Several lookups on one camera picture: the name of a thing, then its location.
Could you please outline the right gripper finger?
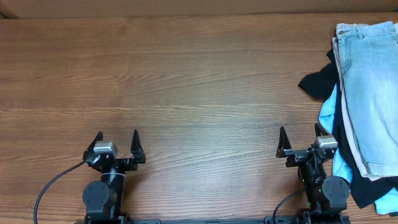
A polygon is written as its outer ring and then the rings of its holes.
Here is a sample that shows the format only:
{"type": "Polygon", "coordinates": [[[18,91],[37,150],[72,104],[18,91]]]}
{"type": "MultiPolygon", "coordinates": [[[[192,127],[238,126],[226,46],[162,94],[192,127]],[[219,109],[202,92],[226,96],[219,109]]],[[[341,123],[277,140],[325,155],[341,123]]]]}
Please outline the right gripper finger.
{"type": "Polygon", "coordinates": [[[316,137],[330,135],[330,133],[320,123],[315,123],[314,128],[316,137]]]}
{"type": "Polygon", "coordinates": [[[281,126],[279,130],[279,143],[277,146],[277,152],[285,152],[291,150],[292,146],[290,145],[290,141],[288,139],[287,133],[285,132],[285,128],[281,126]]]}

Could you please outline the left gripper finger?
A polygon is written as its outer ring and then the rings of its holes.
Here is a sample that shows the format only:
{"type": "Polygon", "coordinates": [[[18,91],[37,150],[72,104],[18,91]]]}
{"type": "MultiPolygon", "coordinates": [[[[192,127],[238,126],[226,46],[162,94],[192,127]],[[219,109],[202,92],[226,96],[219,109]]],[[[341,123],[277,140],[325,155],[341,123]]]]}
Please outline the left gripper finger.
{"type": "Polygon", "coordinates": [[[98,132],[98,134],[96,135],[96,137],[94,138],[94,140],[91,142],[91,144],[87,147],[86,152],[93,152],[93,149],[95,147],[95,144],[98,141],[102,141],[103,140],[103,133],[101,131],[98,132]]]}
{"type": "Polygon", "coordinates": [[[145,159],[146,158],[144,150],[141,146],[138,130],[136,130],[136,129],[134,130],[134,134],[132,137],[130,152],[133,155],[133,158],[135,158],[135,159],[145,159]]]}

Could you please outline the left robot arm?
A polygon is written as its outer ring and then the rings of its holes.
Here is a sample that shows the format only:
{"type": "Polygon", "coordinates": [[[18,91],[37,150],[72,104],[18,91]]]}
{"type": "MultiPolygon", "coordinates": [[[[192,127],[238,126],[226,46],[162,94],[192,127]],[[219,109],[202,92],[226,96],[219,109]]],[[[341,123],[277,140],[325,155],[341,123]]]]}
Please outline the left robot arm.
{"type": "Polygon", "coordinates": [[[134,131],[130,152],[132,157],[117,158],[115,143],[103,140],[99,132],[83,153],[83,160],[89,167],[101,173],[100,180],[90,182],[82,193],[86,206],[85,223],[130,223],[127,213],[122,211],[125,173],[136,171],[139,164],[146,162],[146,155],[134,131]]]}

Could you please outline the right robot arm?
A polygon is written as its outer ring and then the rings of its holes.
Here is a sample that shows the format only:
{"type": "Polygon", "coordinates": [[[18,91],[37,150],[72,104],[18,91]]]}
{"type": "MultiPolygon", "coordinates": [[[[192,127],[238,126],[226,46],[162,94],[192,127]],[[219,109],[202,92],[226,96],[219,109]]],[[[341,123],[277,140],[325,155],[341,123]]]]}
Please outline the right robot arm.
{"type": "Polygon", "coordinates": [[[294,150],[283,127],[279,131],[276,157],[285,158],[286,167],[297,167],[303,189],[283,199],[273,211],[272,223],[321,224],[349,223],[342,211],[347,209],[349,183],[338,176],[328,176],[323,164],[334,158],[338,148],[336,139],[320,123],[315,123],[316,138],[307,149],[294,150]],[[278,216],[278,209],[289,199],[305,193],[308,208],[301,208],[293,216],[278,216]]]}

